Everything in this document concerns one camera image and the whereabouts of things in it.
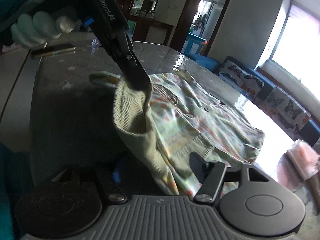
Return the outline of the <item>white gloved left hand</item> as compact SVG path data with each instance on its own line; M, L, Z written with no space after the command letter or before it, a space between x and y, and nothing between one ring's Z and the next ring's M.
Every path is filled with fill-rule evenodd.
M1 0L2 19L5 20L19 9L29 4L41 4L45 0ZM63 15L54 19L45 11L38 11L33 16L20 13L17 21L10 26L10 36L14 43L24 48L43 45L48 39L57 39L64 33L70 33L75 22Z

